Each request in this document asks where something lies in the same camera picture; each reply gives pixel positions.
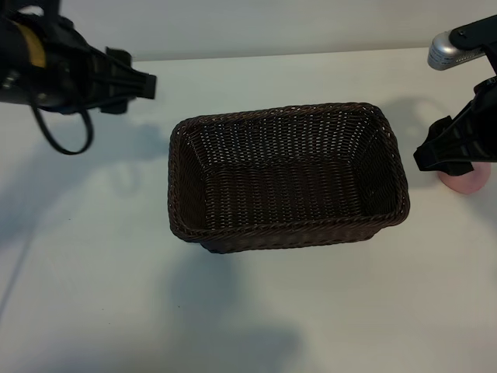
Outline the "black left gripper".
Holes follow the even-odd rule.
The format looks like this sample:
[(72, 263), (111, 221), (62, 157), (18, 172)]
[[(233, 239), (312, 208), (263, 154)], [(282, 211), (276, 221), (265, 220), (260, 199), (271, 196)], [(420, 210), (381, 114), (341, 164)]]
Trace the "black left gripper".
[(89, 95), (91, 52), (91, 108), (125, 114), (136, 98), (154, 99), (157, 77), (132, 68), (131, 55), (107, 47), (91, 48), (74, 23), (58, 13), (21, 15), (21, 31), (28, 46), (35, 103), (58, 113), (76, 113)]

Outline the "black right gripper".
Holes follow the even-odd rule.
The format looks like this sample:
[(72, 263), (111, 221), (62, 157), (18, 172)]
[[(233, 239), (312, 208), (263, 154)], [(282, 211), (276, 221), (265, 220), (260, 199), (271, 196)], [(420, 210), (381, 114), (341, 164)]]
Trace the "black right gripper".
[(480, 137), (492, 157), (496, 157), (496, 77), (481, 82), (474, 92), (478, 133), (471, 103), (455, 118), (448, 116), (436, 121), (414, 153), (420, 171), (440, 171), (448, 176), (473, 172), (472, 162), (481, 158)]

